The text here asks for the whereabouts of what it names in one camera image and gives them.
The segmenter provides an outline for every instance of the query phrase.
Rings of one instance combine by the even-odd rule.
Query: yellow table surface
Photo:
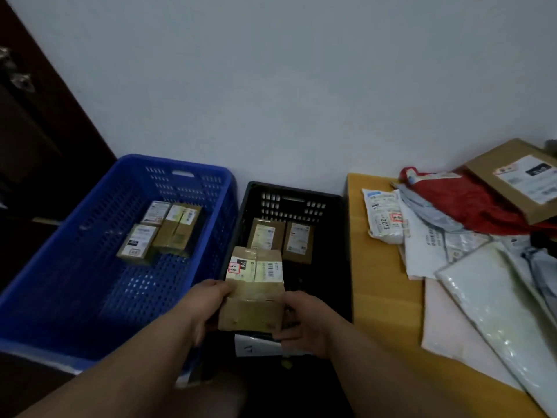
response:
[[[393,179],[348,175],[354,324],[472,416],[545,417],[524,392],[421,349],[423,281],[410,281],[396,246],[368,235],[362,189],[391,191]]]

